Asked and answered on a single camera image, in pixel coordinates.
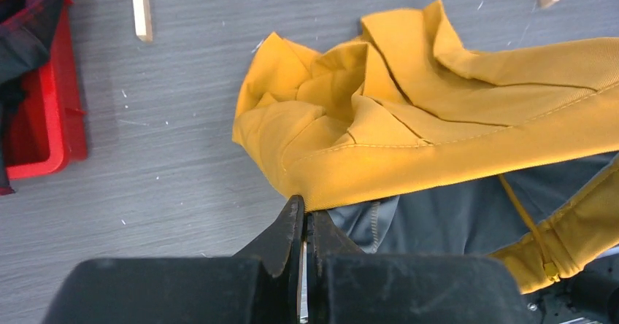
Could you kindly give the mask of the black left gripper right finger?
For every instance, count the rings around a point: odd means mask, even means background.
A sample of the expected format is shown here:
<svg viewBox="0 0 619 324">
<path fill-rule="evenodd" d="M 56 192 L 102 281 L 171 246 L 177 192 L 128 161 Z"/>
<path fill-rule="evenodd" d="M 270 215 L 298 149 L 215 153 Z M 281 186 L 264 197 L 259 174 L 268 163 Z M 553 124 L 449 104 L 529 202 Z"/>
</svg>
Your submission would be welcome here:
<svg viewBox="0 0 619 324">
<path fill-rule="evenodd" d="M 327 211 L 307 215 L 307 306 L 309 323 L 327 323 L 328 292 L 324 261 L 331 254 L 363 253 L 331 219 Z"/>
</svg>

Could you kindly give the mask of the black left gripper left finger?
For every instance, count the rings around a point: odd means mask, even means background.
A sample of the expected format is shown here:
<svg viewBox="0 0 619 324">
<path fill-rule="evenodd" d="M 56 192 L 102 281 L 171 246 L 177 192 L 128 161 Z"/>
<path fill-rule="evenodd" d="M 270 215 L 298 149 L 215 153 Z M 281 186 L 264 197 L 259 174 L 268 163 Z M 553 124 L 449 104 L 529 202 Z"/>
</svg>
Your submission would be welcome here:
<svg viewBox="0 0 619 324">
<path fill-rule="evenodd" d="M 252 308 L 254 323 L 299 322 L 304 233 L 304 201 L 295 195 L 269 227 L 234 254 L 261 264 Z"/>
</svg>

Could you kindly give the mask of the yellow pleated skirt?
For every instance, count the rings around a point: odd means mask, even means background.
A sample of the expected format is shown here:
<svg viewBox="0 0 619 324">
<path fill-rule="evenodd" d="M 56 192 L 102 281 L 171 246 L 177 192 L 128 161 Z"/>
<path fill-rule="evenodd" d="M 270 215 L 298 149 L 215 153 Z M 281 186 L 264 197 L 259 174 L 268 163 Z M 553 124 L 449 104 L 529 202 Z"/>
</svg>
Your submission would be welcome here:
<svg viewBox="0 0 619 324">
<path fill-rule="evenodd" d="M 521 292 L 618 244 L 618 39 L 467 50 L 441 1 L 319 53 L 270 34 L 232 139 L 368 252 L 489 255 Z"/>
</svg>

